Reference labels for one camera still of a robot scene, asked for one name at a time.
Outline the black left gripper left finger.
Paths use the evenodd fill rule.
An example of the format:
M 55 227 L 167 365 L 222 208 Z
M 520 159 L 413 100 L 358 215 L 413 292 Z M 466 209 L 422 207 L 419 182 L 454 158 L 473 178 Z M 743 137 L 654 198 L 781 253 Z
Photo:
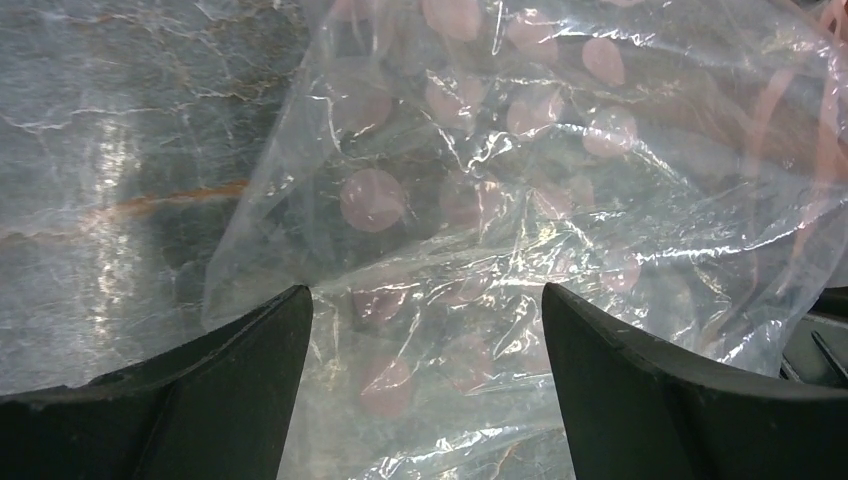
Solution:
M 86 385 L 1 399 L 5 479 L 273 479 L 313 320 L 294 286 Z

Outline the clear zip top bag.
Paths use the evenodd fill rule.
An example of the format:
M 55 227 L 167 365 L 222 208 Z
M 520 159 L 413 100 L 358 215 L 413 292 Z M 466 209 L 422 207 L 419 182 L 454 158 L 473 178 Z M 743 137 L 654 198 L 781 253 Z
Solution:
M 314 320 L 282 479 L 569 479 L 557 283 L 773 376 L 847 269 L 834 1 L 338 1 L 207 269 Z

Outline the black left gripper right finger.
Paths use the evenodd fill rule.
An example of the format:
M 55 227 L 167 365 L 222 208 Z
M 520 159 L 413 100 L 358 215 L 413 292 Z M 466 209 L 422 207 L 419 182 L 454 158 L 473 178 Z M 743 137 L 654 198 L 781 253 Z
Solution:
M 707 359 L 556 284 L 542 323 L 578 478 L 846 477 L 847 388 Z

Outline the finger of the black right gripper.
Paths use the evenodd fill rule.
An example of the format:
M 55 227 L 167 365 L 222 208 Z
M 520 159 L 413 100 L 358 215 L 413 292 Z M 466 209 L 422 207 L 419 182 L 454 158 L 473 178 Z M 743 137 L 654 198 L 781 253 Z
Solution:
M 847 288 L 823 291 L 783 350 L 779 376 L 800 383 L 847 388 Z

